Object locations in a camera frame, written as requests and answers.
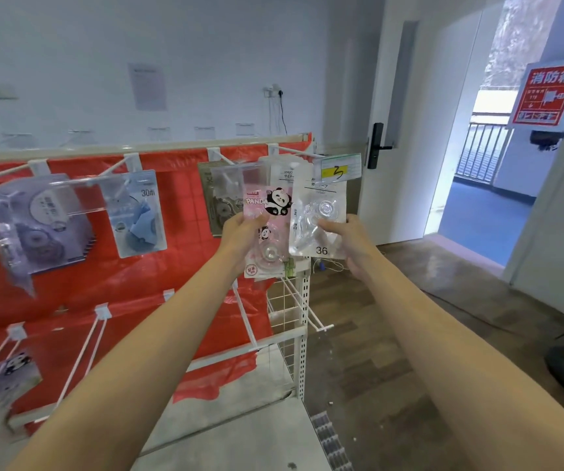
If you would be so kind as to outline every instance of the open door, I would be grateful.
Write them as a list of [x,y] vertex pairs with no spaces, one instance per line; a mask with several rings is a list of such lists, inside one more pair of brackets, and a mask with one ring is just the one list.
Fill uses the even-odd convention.
[[[503,2],[385,1],[359,202],[375,244],[423,237],[470,59],[475,48],[487,58],[498,23],[481,23],[483,14]],[[475,44],[479,30],[490,30],[488,46]],[[372,149],[375,124],[384,129]]]

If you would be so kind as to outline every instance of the pink package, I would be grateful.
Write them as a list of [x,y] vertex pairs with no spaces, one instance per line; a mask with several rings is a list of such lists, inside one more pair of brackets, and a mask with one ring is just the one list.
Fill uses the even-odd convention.
[[267,225],[258,233],[258,244],[246,257],[245,277],[281,277],[288,259],[288,236],[291,223],[291,189],[270,186],[248,186],[243,198],[246,218],[267,212]]

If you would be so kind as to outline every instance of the person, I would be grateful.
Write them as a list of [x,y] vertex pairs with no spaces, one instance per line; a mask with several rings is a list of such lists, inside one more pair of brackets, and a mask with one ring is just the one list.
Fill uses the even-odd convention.
[[[267,219],[228,220],[214,257],[92,369],[8,470],[128,470]],[[355,215],[320,226],[342,236],[350,271],[373,294],[475,468],[564,471],[561,405],[428,299]]]

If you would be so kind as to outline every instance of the black door lock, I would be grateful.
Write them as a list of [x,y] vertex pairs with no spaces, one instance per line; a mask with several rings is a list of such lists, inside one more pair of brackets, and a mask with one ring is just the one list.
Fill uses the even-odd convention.
[[367,158],[367,168],[369,169],[374,169],[378,166],[378,154],[381,150],[393,149],[393,146],[380,145],[383,127],[384,124],[382,122],[376,122],[374,124],[374,130],[371,133],[371,142],[369,144],[369,157]]

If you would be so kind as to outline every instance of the red fabric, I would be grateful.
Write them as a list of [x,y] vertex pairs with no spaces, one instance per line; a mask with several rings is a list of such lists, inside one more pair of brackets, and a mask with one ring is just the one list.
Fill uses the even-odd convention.
[[[306,149],[309,142],[310,137],[306,142],[284,145]],[[230,159],[255,161],[267,155],[267,146],[227,147],[221,148],[221,152]],[[121,158],[121,155],[115,154],[57,159],[50,160],[49,166],[53,173],[79,178],[99,174]],[[109,303],[113,318],[107,322],[95,363],[164,302],[164,290],[178,290],[212,257],[219,246],[219,239],[213,238],[210,233],[197,170],[197,163],[207,160],[206,149],[141,154],[143,168],[156,171],[167,250],[119,258],[107,214],[97,212],[88,214],[97,242],[87,259],[34,275],[37,299],[9,284],[0,265],[0,343],[6,336],[7,325],[25,322],[29,338],[23,342],[21,349],[33,356],[43,377],[42,383],[13,404],[12,413],[33,410],[57,401],[95,320],[96,305]],[[0,164],[0,171],[21,164]],[[126,168],[123,166],[116,173],[121,171],[126,171]],[[30,175],[30,170],[26,169],[0,178],[0,183]],[[250,279],[239,279],[240,296],[256,339],[272,333],[266,307],[269,284],[267,281],[255,283]],[[95,331],[71,389],[85,373],[97,335],[98,331]],[[248,341],[236,299],[229,291],[195,358],[238,347]],[[218,396],[221,386],[255,366],[255,355],[246,354],[189,372],[180,383],[174,400],[186,397],[213,399]]]

